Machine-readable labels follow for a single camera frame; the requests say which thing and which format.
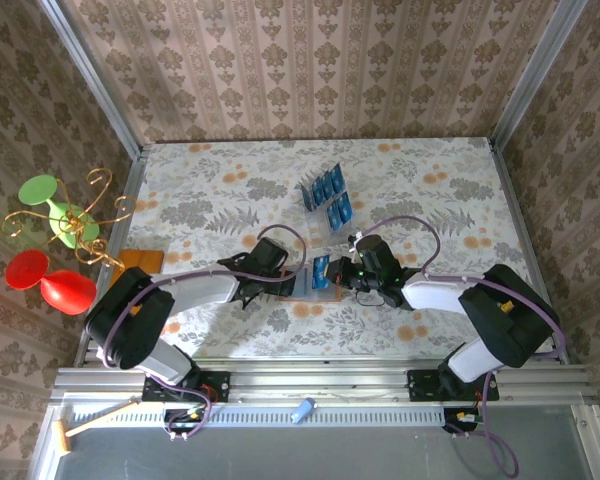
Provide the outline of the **black connector bracket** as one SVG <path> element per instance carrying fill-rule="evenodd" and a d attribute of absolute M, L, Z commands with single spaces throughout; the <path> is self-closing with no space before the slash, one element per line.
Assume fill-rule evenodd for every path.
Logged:
<path fill-rule="evenodd" d="M 450 434 L 469 434 L 483 424 L 483 417 L 477 408 L 445 407 L 443 414 L 443 429 Z"/>
<path fill-rule="evenodd" d="M 163 429 L 170 441 L 187 441 L 211 419 L 211 409 L 203 406 L 168 409 L 164 412 Z"/>

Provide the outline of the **aluminium frame post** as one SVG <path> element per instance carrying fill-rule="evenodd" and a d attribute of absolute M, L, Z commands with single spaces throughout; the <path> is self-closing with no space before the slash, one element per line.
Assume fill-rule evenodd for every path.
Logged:
<path fill-rule="evenodd" d="M 559 0 L 494 128 L 491 143 L 495 149 L 502 151 L 511 139 L 587 3 L 588 0 Z"/>
<path fill-rule="evenodd" d="M 103 69 L 98 66 L 64 0 L 38 1 L 126 153 L 132 161 L 138 161 L 143 152 L 143 145 L 125 118 L 121 102 L 114 94 L 113 88 L 107 85 Z"/>

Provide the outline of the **red plastic wine glass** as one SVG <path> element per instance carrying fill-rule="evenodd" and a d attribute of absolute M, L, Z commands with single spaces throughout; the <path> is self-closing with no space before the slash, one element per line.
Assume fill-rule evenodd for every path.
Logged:
<path fill-rule="evenodd" d="M 15 290 L 38 286 L 43 299 L 67 315 L 79 315 L 93 304 L 97 288 L 93 280 L 71 270 L 50 271 L 50 259 L 39 250 L 16 255 L 5 269 L 5 280 Z"/>

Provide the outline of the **green plastic wine glass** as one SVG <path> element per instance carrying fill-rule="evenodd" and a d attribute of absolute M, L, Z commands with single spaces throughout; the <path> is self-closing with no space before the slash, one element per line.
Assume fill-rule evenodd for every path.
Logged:
<path fill-rule="evenodd" d="M 18 193 L 19 200 L 29 206 L 46 204 L 45 216 L 54 235 L 66 247 L 79 247 L 79 240 L 87 243 L 100 233 L 95 219 L 67 197 L 63 183 L 51 175 L 38 175 L 27 180 Z"/>

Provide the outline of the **orange wooden base board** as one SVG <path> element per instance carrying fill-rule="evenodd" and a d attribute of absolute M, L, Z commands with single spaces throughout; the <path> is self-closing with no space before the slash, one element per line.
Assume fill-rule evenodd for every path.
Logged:
<path fill-rule="evenodd" d="M 160 273 L 165 253 L 162 250 L 123 249 L 118 258 L 126 269 L 140 267 L 146 273 Z"/>

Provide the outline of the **aluminium side rail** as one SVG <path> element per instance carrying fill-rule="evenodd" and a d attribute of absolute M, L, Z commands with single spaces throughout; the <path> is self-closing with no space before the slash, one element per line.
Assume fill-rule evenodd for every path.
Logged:
<path fill-rule="evenodd" d="M 147 158 L 150 153 L 150 148 L 141 150 L 139 155 L 132 162 L 129 174 L 126 178 L 126 184 L 123 194 L 137 198 L 144 178 Z M 120 222 L 117 222 L 112 230 L 109 238 L 109 251 L 117 255 L 126 244 L 131 218 L 128 217 Z M 113 278 L 114 268 L 103 266 L 100 269 L 96 286 L 98 288 L 96 300 L 99 300 L 108 290 L 110 280 Z M 76 350 L 76 355 L 72 364 L 73 368 L 81 368 L 85 363 L 85 358 L 88 352 L 89 343 L 91 342 L 90 335 L 83 330 L 80 341 Z"/>
<path fill-rule="evenodd" d="M 528 270 L 529 279 L 535 292 L 548 304 L 551 305 L 551 299 L 546 288 L 541 269 L 536 258 L 531 238 L 519 205 L 516 192 L 507 170 L 506 162 L 503 158 L 500 148 L 495 142 L 488 138 L 487 143 L 493 155 L 494 164 L 499 175 L 501 187 L 506 198 L 512 222 L 515 227 L 520 249 Z"/>

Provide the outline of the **grey metal panel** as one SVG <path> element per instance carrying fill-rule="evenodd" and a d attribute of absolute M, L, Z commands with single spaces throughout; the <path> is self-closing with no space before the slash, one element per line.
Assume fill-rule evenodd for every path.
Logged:
<path fill-rule="evenodd" d="M 490 408 L 516 480 L 593 480 L 569 408 Z M 54 480 L 507 480 L 484 438 L 441 428 L 207 428 L 170 441 L 158 428 L 72 440 Z"/>

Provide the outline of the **aluminium mounting rail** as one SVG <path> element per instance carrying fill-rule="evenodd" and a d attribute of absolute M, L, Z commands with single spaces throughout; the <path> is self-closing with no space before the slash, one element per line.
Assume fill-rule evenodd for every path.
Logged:
<path fill-rule="evenodd" d="M 289 406 L 312 397 L 326 406 L 403 406 L 409 401 L 407 373 L 433 369 L 435 359 L 399 358 L 207 358 L 204 370 L 230 374 L 229 401 L 245 406 Z M 594 404 L 595 388 L 585 368 L 541 360 L 497 372 L 500 406 Z M 81 368 L 62 368 L 52 388 L 54 405 L 113 403 L 138 397 L 144 374 L 106 369 L 90 356 Z"/>

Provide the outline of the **wooden mallet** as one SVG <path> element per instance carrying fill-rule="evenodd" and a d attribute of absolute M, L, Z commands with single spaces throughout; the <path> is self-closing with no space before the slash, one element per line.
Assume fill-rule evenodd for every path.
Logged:
<path fill-rule="evenodd" d="M 74 428 L 69 428 L 66 420 L 57 420 L 52 425 L 53 434 L 56 440 L 57 447 L 61 455 L 66 455 L 71 452 L 71 438 L 85 432 L 89 429 L 93 429 L 96 427 L 100 427 L 101 425 L 107 424 L 112 419 L 115 419 L 118 415 L 123 413 L 128 413 L 133 410 L 135 407 L 140 405 L 140 401 L 138 399 L 132 399 L 127 404 L 111 410 L 106 414 L 102 414 L 97 418 L 89 420 L 79 426 Z"/>

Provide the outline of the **clear acrylic card stand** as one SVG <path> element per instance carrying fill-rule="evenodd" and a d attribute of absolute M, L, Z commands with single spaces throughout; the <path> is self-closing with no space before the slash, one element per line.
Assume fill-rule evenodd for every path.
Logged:
<path fill-rule="evenodd" d="M 310 234 L 311 241 L 312 242 L 321 241 L 322 246 L 346 244 L 346 243 L 348 243 L 348 237 L 353 234 L 354 209 L 353 209 L 352 203 L 351 203 L 351 206 L 352 206 L 352 210 L 353 210 L 353 217 L 348 223 L 346 223 L 346 224 L 342 223 L 342 226 L 338 231 L 333 232 L 330 229 L 329 221 L 327 218 L 327 212 L 326 212 L 327 207 L 333 201 L 336 202 L 336 199 L 343 192 L 348 193 L 347 184 L 346 184 L 342 166 L 341 166 L 341 170 L 342 170 L 344 181 L 345 181 L 345 190 L 343 192 L 341 192 L 340 194 L 334 193 L 334 196 L 331 199 L 324 198 L 324 203 L 320 206 L 315 205 L 313 195 L 311 192 L 311 185 L 312 185 L 313 181 L 318 177 L 322 178 L 323 174 L 326 171 L 331 171 L 335 165 L 333 165 L 330 169 L 320 171 L 319 175 L 309 175 L 308 177 L 303 178 L 297 184 L 297 189 L 300 192 L 300 202 L 303 205 L 305 213 L 306 213 L 307 224 L 308 224 L 308 228 L 309 228 L 309 234 Z M 314 210 L 312 212 L 309 212 L 304 205 L 303 196 L 302 196 L 302 192 L 301 192 L 302 185 L 304 185 L 307 188 L 307 190 L 309 191 L 309 193 L 311 195 L 311 199 L 312 199 L 313 206 L 314 206 Z"/>

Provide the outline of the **blue cylinder tube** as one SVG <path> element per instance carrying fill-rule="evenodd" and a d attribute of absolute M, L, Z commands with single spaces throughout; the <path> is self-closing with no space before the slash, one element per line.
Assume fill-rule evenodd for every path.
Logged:
<path fill-rule="evenodd" d="M 301 401 L 299 406 L 290 415 L 292 424 L 300 424 L 306 420 L 316 409 L 317 403 L 311 398 L 307 397 Z"/>

